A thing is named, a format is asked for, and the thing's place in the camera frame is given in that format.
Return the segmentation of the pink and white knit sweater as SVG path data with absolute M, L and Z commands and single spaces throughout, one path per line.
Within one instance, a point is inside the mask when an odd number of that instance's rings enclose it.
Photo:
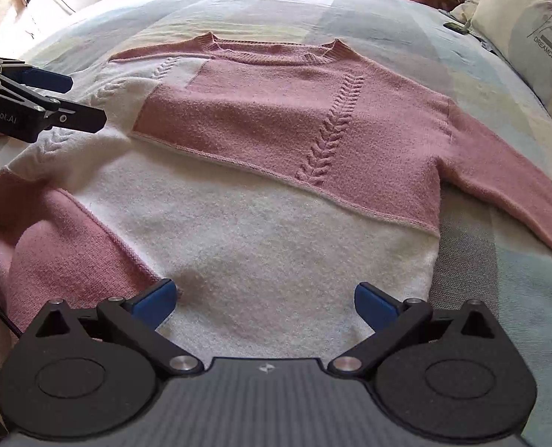
M 552 159 L 342 41 L 202 34 L 129 44 L 71 71 L 95 134 L 53 129 L 0 171 L 0 301 L 25 328 L 46 300 L 89 308 L 175 280 L 162 329 L 193 353 L 331 358 L 367 336 L 369 280 L 426 298 L 463 192 L 479 240 L 529 275 L 552 262 Z

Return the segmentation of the patchwork pastel bed sheet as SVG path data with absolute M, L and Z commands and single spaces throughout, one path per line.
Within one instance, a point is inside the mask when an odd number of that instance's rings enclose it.
M 28 59 L 70 76 L 83 61 L 117 54 L 129 44 L 169 44 L 202 34 L 277 44 L 342 41 L 401 75 L 428 76 L 476 111 L 492 96 L 513 102 L 520 116 L 508 135 L 552 159 L 552 118 L 534 92 L 503 58 L 445 23 L 438 11 L 405 0 L 103 0 L 78 13 Z M 9 141 L 0 153 L 0 171 L 28 147 Z M 442 215 L 450 234 L 441 243 L 429 296 L 420 299 L 441 308 L 470 298 L 487 304 L 539 385 L 524 434 L 536 446 L 552 446 L 552 262 L 535 264 L 529 275 L 517 270 L 516 259 L 499 262 L 499 241 L 478 239 L 480 222 L 467 214 L 463 192 L 446 186 L 442 196 L 450 203 Z

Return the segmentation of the small dark object on bed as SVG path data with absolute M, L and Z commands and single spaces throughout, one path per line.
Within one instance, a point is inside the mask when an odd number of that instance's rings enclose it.
M 449 29 L 449 30 L 452 30 L 453 32 L 456 32 L 456 34 L 461 34 L 461 35 L 470 34 L 469 28 L 466 25 L 461 24 L 461 23 L 457 23 L 457 22 L 454 22 L 454 21 L 446 22 L 444 24 L 444 27 Z

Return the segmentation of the far patchwork pillow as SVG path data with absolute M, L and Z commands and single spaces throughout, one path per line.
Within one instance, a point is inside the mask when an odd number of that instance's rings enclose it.
M 474 16 L 480 0 L 465 0 L 457 5 L 450 14 L 462 24 L 467 24 Z

